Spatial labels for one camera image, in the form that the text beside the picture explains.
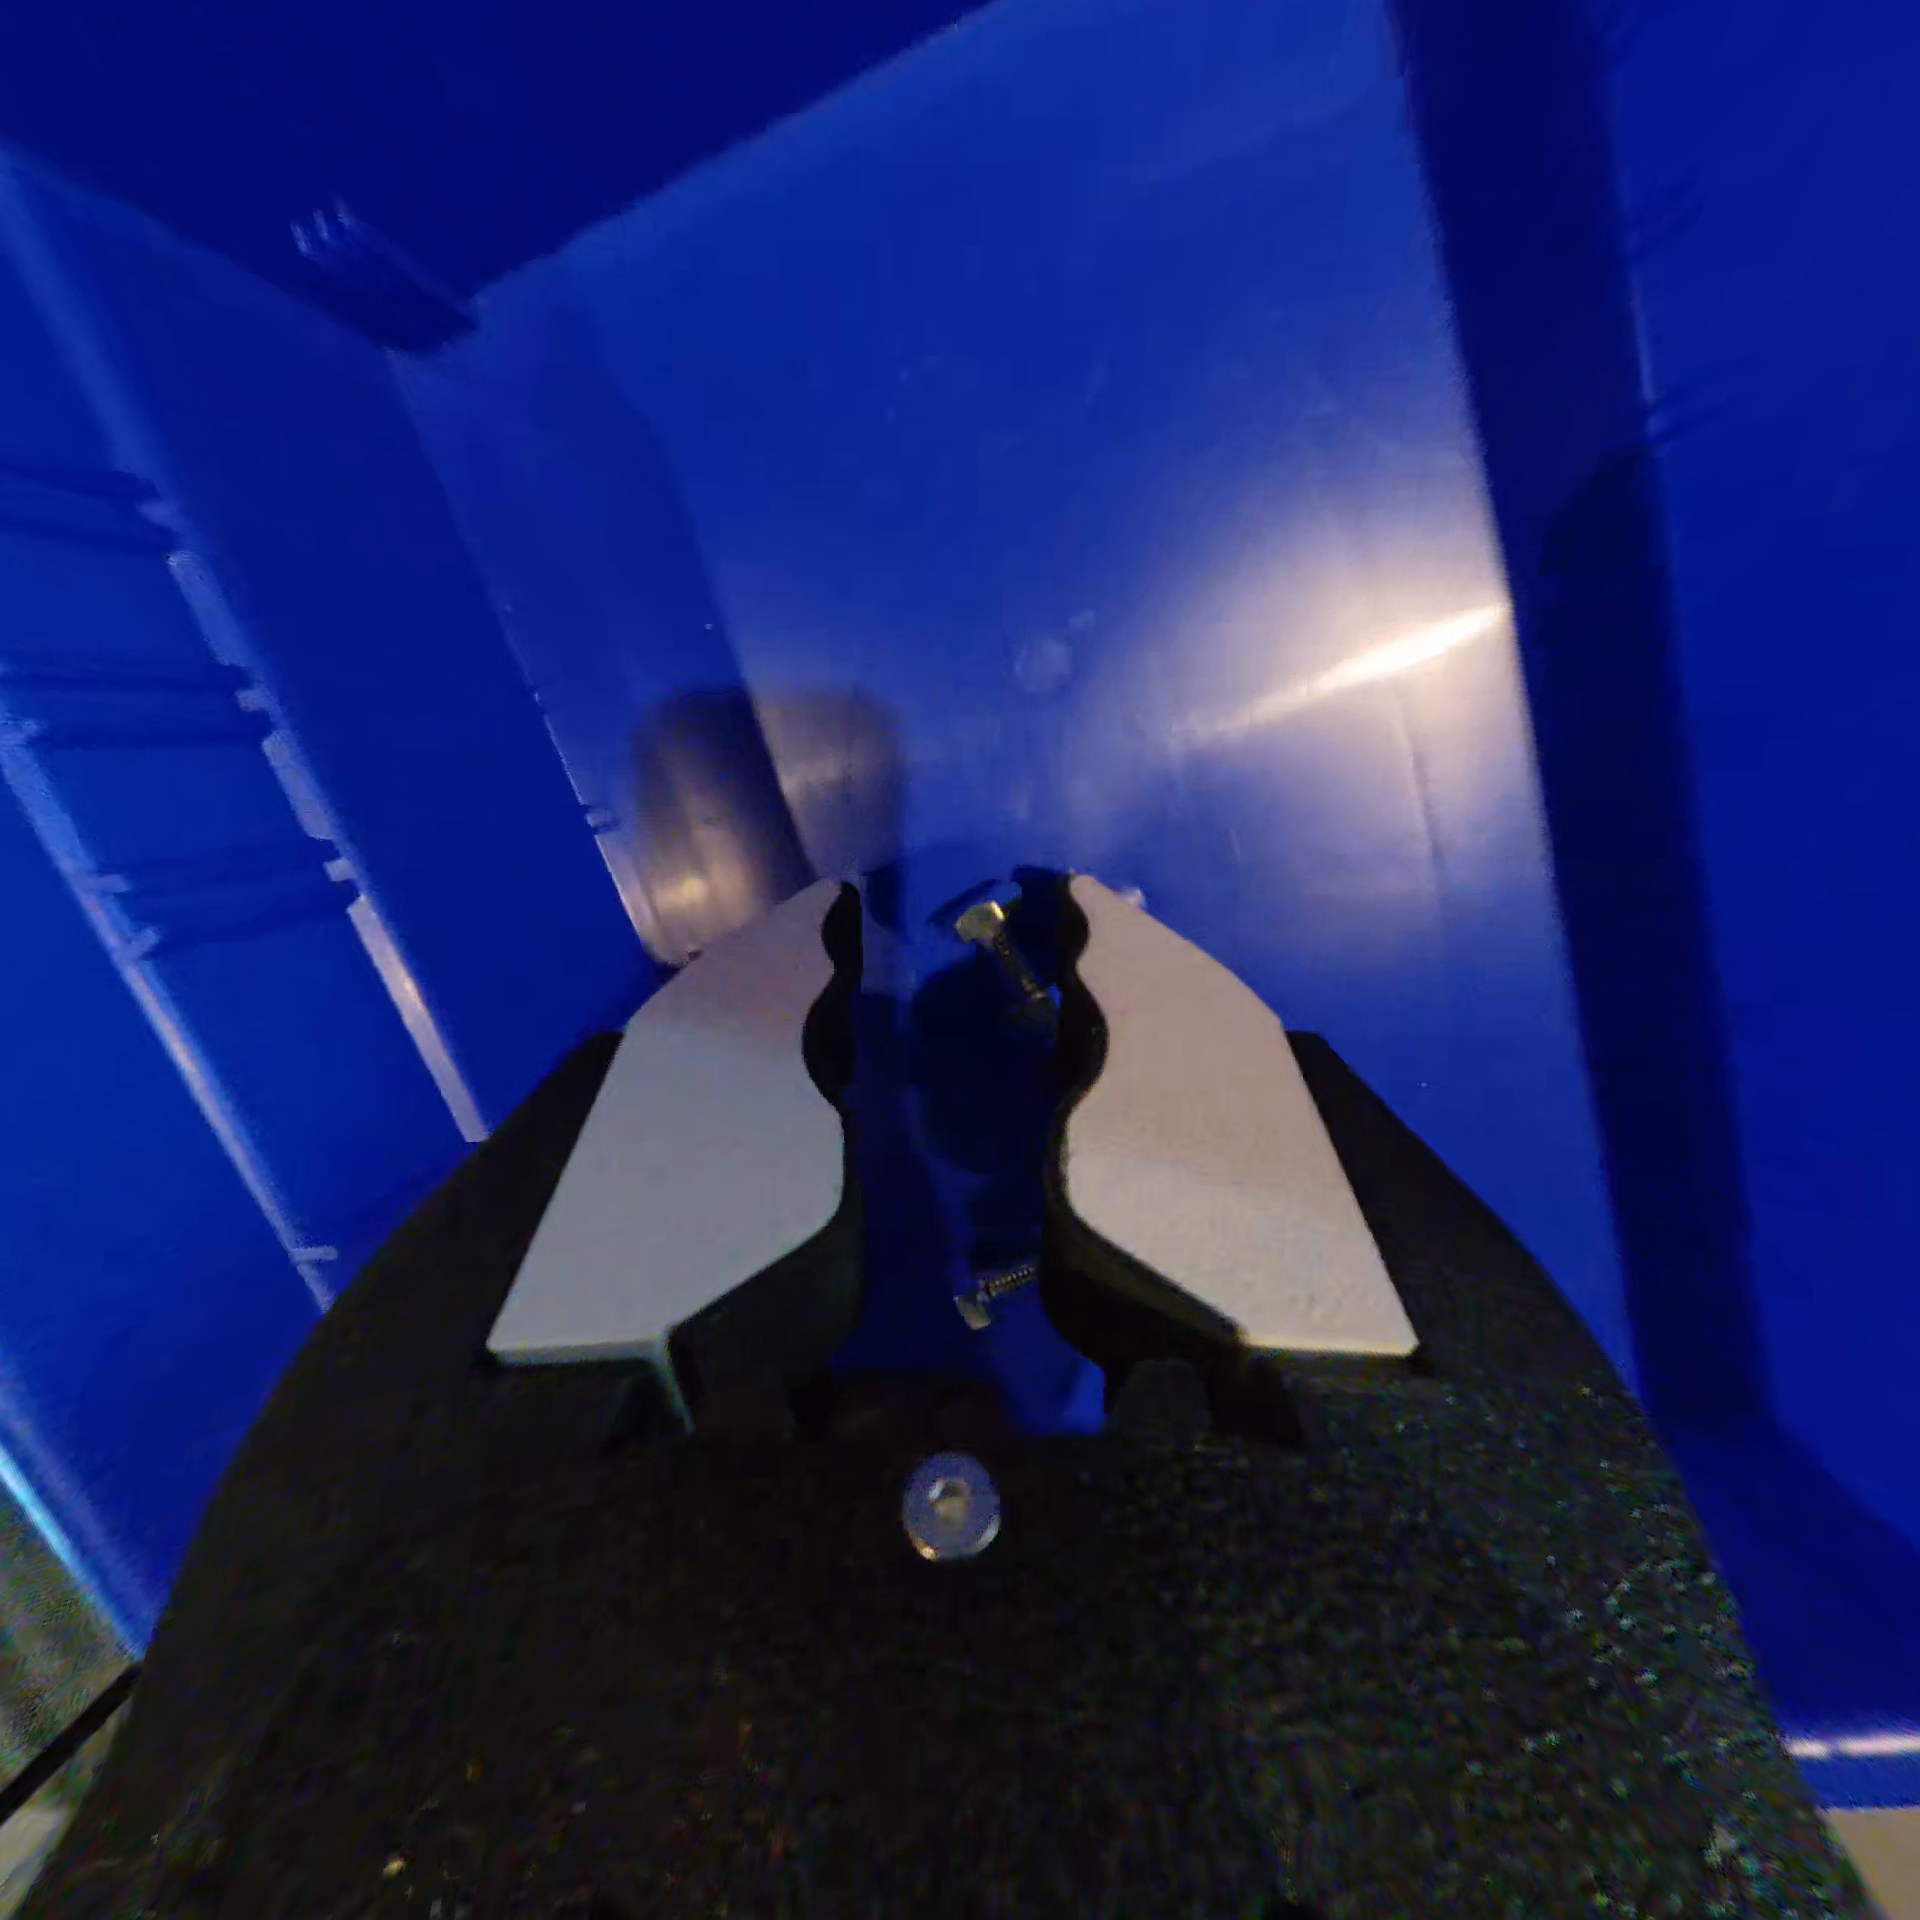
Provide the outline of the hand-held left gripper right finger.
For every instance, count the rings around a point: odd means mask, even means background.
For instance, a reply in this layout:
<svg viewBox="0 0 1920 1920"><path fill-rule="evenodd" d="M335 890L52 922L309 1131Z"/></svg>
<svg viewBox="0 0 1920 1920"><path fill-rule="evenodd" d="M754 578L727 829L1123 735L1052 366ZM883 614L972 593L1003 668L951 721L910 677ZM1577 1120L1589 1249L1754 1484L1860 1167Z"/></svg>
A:
<svg viewBox="0 0 1920 1920"><path fill-rule="evenodd" d="M1049 1309L1118 1369L1143 1350L1409 1361L1421 1339L1282 1018L1097 880L1061 882L1061 1106Z"/></svg>

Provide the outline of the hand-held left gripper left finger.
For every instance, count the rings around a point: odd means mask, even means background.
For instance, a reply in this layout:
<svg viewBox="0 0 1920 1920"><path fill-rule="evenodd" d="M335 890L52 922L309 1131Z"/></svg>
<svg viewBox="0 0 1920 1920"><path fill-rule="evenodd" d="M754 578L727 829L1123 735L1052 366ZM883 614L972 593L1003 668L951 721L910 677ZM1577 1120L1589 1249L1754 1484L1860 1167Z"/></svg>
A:
<svg viewBox="0 0 1920 1920"><path fill-rule="evenodd" d="M666 1361L697 1316L846 1200L806 1018L859 979L859 896L823 880L692 956L623 1026L493 1320L499 1364Z"/></svg>

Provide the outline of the blue plastic storage bin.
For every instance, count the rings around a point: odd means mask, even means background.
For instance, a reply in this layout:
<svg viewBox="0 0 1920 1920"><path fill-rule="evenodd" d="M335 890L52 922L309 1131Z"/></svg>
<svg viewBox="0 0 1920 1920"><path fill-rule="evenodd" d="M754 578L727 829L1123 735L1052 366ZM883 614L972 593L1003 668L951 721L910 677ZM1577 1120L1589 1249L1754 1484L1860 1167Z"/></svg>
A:
<svg viewBox="0 0 1920 1920"><path fill-rule="evenodd" d="M937 1619L1039 1651L1118 1495L1027 1494L1192 1354L1217 1422L1438 1512L1418 1602L1545 1591L1626 1445L1709 1536L1816 1803L1917 1803L1915 884L1816 880L1856 614L1911 488L1801 526L1786 352L1709 366L1624 218L1650 5L4 5L4 1488L145 1656L211 1503L321 1503L444 1360L564 1457L980 1387L1007 1436L851 1521L804 1672ZM666 1361L493 1320L623 1026L812 882L859 979L804 1052L846 1200ZM1061 882L1286 1026L1421 1339L1158 1339L1052 1303ZM1058 1012L954 938L1019 882ZM969 1333L954 1292L1039 1257Z"/></svg>

